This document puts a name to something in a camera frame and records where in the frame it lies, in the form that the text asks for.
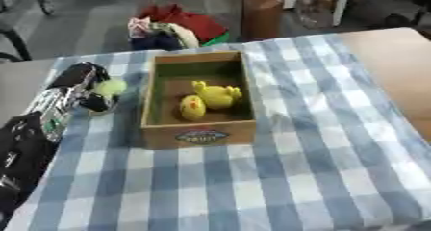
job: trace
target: red cloth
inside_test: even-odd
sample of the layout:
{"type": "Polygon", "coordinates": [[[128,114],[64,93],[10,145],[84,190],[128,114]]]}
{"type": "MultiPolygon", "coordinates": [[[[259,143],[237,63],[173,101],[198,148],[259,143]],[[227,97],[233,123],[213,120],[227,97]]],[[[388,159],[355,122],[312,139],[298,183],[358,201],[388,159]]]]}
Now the red cloth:
{"type": "Polygon", "coordinates": [[[211,20],[207,15],[185,13],[180,6],[173,4],[164,7],[152,5],[145,8],[139,19],[150,17],[153,22],[176,23],[194,32],[200,42],[208,42],[222,34],[227,29],[211,20]]]}

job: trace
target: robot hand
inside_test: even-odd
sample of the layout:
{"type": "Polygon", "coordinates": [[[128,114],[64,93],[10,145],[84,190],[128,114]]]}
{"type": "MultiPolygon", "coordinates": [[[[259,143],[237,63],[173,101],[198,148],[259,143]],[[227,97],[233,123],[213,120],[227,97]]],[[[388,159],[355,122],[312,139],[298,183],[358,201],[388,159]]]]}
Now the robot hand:
{"type": "Polygon", "coordinates": [[[93,92],[109,80],[102,66],[75,64],[57,77],[24,115],[13,117],[0,128],[0,230],[38,185],[57,151],[72,109],[81,105],[103,112],[116,104],[118,89],[109,94],[106,88],[99,91],[105,95],[93,92]]]}

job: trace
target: label on box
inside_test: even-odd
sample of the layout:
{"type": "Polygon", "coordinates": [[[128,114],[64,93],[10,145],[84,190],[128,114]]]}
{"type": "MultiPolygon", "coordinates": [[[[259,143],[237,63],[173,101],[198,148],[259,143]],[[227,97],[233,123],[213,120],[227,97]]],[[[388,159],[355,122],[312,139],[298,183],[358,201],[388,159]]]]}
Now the label on box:
{"type": "Polygon", "coordinates": [[[228,137],[229,134],[217,130],[191,130],[175,137],[178,141],[185,141],[194,144],[210,144],[228,137]]]}

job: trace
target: wooden table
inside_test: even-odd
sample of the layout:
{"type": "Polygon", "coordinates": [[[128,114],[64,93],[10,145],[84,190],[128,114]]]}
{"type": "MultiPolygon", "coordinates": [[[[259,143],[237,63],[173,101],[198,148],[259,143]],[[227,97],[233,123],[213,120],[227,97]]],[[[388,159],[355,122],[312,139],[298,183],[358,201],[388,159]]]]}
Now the wooden table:
{"type": "MultiPolygon", "coordinates": [[[[408,28],[341,37],[413,126],[431,141],[431,42],[408,28]]],[[[25,110],[52,63],[0,64],[0,124],[25,110]]]]}
{"type": "Polygon", "coordinates": [[[409,28],[342,34],[412,125],[431,141],[431,42],[409,28]]]}

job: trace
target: yellow ball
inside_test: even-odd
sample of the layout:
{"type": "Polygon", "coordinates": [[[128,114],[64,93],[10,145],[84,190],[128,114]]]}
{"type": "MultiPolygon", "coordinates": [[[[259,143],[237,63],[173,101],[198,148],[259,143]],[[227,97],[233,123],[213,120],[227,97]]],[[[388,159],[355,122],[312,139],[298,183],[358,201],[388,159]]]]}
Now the yellow ball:
{"type": "Polygon", "coordinates": [[[186,96],[180,104],[181,116],[190,121],[202,118],[207,108],[202,99],[197,95],[186,96]]]}

